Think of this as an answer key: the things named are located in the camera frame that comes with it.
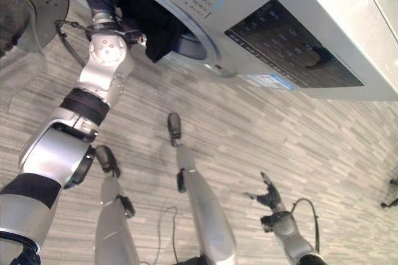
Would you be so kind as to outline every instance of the washing machine door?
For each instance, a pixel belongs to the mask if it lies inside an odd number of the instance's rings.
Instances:
[[[45,67],[42,47],[65,19],[69,0],[0,0],[0,101],[28,85]]]

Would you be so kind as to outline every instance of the sticker label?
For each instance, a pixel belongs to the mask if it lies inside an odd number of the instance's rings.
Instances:
[[[294,90],[294,86],[276,74],[270,75],[240,75],[241,78],[254,86],[265,88]]]

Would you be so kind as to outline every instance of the white appliance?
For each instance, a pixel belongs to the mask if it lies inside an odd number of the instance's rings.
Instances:
[[[398,0],[155,1],[195,34],[188,46],[201,43],[164,57],[173,67],[314,98],[398,100]]]

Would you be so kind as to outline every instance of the black wire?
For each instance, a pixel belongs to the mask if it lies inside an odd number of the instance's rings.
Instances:
[[[300,198],[296,202],[293,203],[293,208],[292,208],[292,211],[290,211],[290,212],[291,212],[291,214],[293,214],[297,204],[300,203],[301,201],[306,201],[307,203],[309,203],[311,205],[313,219],[315,222],[315,249],[319,253],[320,252],[320,248],[319,248],[320,242],[319,242],[318,215],[315,213],[315,207],[313,206],[313,203],[307,198]]]
[[[63,26],[64,24],[67,24],[69,26],[75,27],[77,29],[80,29],[80,30],[83,30],[85,32],[89,32],[92,34],[114,34],[114,35],[120,35],[120,36],[126,35],[126,33],[120,32],[118,30],[96,30],[96,29],[92,29],[90,27],[84,27],[84,26],[81,26],[77,21],[64,21],[64,20],[59,19],[59,20],[55,21],[54,24],[55,24],[55,30],[57,31],[57,34],[58,34],[59,38],[61,39],[63,46],[65,46],[65,48],[69,51],[69,53],[72,55],[72,57],[75,58],[75,60],[82,67],[84,67],[86,65],[86,63],[79,56],[79,54],[76,52],[76,50],[73,49],[73,47],[70,45],[70,43],[67,40],[67,35],[64,32],[62,32],[62,30],[61,30],[61,26]]]
[[[69,44],[67,40],[67,35],[62,32],[61,26],[63,22],[62,21],[55,21],[55,30],[57,31],[57,34],[59,38],[61,39],[61,42],[63,46],[69,51],[69,53],[72,55],[73,58],[79,63],[80,66],[84,67],[86,63],[83,61],[83,59],[79,56],[79,54],[76,52],[76,50],[73,49],[73,47]]]
[[[159,220],[158,220],[158,222],[157,222],[158,247],[157,247],[157,252],[156,252],[156,258],[155,258],[155,261],[154,261],[154,263],[153,263],[152,265],[156,265],[157,260],[158,260],[158,258],[159,258],[159,254],[160,254],[160,247],[161,247],[161,244],[162,244],[162,239],[161,239],[161,237],[160,237],[160,224],[162,223],[162,217],[163,217],[163,215],[164,215],[166,212],[168,212],[168,211],[171,210],[171,209],[174,209],[174,210],[175,210],[175,211],[174,211],[174,215],[173,215],[173,235],[172,235],[173,252],[174,252],[174,257],[175,257],[175,260],[176,260],[177,264],[179,263],[178,257],[177,257],[177,252],[176,252],[176,250],[175,250],[175,217],[177,216],[178,208],[177,208],[176,206],[171,206],[171,207],[168,207],[168,208],[166,208],[164,211],[161,212],[161,214],[160,214],[160,216],[159,216]]]

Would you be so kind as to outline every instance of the display panel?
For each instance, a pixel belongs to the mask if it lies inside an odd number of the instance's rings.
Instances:
[[[225,34],[302,88],[363,86],[278,0]]]

